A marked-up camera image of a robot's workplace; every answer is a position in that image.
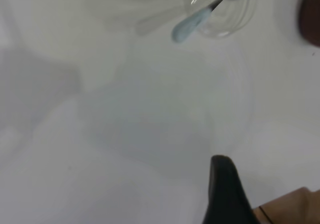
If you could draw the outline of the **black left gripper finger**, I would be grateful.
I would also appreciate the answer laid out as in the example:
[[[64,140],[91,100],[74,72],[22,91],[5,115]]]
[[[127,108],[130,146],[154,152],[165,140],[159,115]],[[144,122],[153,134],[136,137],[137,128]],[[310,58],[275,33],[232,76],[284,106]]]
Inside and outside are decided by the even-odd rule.
[[[210,160],[208,206],[203,224],[258,224],[233,161],[223,155]]]

